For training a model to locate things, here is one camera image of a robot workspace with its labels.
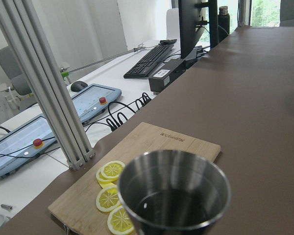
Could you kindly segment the black computer mouse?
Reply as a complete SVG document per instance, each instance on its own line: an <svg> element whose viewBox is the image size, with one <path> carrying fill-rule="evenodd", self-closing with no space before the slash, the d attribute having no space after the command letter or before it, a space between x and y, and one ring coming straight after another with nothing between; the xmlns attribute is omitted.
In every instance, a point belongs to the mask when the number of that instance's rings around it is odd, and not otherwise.
<svg viewBox="0 0 294 235"><path fill-rule="evenodd" d="M83 81L75 81L75 82L73 82L71 84L70 89L71 89L72 92L76 92L77 93L77 92L85 89L86 87L88 87L88 84L87 83L85 83Z"/></svg>

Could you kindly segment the aluminium frame post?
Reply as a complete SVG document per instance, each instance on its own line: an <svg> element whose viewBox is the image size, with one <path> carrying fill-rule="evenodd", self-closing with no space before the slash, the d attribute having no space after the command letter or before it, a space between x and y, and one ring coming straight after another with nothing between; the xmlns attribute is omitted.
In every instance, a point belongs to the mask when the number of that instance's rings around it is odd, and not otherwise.
<svg viewBox="0 0 294 235"><path fill-rule="evenodd" d="M95 152L57 67L32 1L0 0L0 28L69 167L79 170Z"/></svg>

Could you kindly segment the black docking box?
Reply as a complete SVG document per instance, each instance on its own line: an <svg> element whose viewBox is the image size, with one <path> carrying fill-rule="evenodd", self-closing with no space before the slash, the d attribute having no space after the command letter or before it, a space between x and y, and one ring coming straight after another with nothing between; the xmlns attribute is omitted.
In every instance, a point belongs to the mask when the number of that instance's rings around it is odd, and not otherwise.
<svg viewBox="0 0 294 235"><path fill-rule="evenodd" d="M184 59L171 59L148 78L150 90L160 93L186 71Z"/></svg>

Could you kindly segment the black keyboard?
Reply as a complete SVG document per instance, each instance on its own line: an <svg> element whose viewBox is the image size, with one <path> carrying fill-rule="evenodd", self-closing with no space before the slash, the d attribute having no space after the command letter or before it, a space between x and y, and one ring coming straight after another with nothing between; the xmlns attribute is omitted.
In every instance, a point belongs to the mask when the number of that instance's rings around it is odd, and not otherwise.
<svg viewBox="0 0 294 235"><path fill-rule="evenodd" d="M149 74L163 61L171 52L174 45L158 45L150 50L141 60L139 60L127 73L124 78L148 77Z"/></svg>

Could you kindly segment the blue teach pendant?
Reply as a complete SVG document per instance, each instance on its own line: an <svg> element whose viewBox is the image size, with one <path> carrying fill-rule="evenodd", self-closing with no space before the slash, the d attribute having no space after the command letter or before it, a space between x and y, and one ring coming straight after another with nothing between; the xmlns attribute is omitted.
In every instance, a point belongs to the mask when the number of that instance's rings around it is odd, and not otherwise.
<svg viewBox="0 0 294 235"><path fill-rule="evenodd" d="M0 177L39 157L55 141L42 114L9 132L0 138Z"/></svg>
<svg viewBox="0 0 294 235"><path fill-rule="evenodd" d="M72 101L82 123L102 114L110 102L116 101L122 94L118 88L99 84L88 87L72 96Z"/></svg>

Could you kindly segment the black water bottle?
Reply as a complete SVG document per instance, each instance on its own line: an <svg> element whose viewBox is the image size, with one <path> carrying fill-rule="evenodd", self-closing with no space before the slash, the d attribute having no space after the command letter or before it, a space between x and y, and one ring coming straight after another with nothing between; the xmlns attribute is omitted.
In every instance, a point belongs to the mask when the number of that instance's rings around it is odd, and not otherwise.
<svg viewBox="0 0 294 235"><path fill-rule="evenodd" d="M218 14L218 36L219 43L230 34L230 15L228 6L220 6Z"/></svg>

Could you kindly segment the lemon slice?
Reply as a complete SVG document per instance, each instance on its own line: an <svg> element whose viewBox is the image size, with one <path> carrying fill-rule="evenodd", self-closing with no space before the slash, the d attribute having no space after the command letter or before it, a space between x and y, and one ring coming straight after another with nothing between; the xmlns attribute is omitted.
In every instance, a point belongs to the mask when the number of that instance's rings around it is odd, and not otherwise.
<svg viewBox="0 0 294 235"><path fill-rule="evenodd" d="M96 197L96 207L101 212L111 212L120 205L117 186L103 188Z"/></svg>
<svg viewBox="0 0 294 235"><path fill-rule="evenodd" d="M107 226L114 235L129 235L134 231L134 226L123 206L119 206L109 213Z"/></svg>
<svg viewBox="0 0 294 235"><path fill-rule="evenodd" d="M124 167L125 164L121 161L110 161L103 165L96 172L96 179L99 183L102 184L116 181L119 178Z"/></svg>

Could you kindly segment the steel double jigger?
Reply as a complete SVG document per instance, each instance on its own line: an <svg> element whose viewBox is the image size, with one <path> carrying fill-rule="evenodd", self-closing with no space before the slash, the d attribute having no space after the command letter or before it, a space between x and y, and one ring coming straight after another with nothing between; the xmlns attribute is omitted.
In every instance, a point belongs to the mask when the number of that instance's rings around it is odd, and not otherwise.
<svg viewBox="0 0 294 235"><path fill-rule="evenodd" d="M202 235L231 201L230 183L218 166L179 150L152 151L133 159L117 186L139 235Z"/></svg>

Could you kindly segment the black computer monitor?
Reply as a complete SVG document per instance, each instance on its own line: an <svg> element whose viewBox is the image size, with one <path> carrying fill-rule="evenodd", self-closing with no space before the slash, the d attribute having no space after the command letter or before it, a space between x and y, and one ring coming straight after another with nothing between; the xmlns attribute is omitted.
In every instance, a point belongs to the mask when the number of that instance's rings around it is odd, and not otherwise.
<svg viewBox="0 0 294 235"><path fill-rule="evenodd" d="M209 25L210 48L219 44L218 6L216 0L179 0L181 58L186 58L201 37L200 30Z"/></svg>

